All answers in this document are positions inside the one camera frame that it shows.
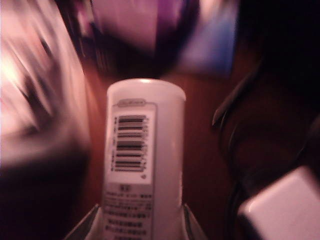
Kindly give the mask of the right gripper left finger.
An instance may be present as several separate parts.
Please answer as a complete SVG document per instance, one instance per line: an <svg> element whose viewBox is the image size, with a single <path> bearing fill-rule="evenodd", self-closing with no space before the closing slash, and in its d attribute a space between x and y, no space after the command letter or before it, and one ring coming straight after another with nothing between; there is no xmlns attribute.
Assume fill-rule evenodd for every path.
<svg viewBox="0 0 320 240"><path fill-rule="evenodd" d="M64 240L101 240L102 209L96 204L63 238Z"/></svg>

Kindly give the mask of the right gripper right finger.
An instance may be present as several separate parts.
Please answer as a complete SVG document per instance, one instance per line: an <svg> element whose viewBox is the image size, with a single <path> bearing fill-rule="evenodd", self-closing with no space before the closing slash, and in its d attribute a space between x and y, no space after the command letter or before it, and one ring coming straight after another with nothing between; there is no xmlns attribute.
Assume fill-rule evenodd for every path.
<svg viewBox="0 0 320 240"><path fill-rule="evenodd" d="M201 225L191 211L190 207L184 204L184 239L185 240L208 240Z"/></svg>

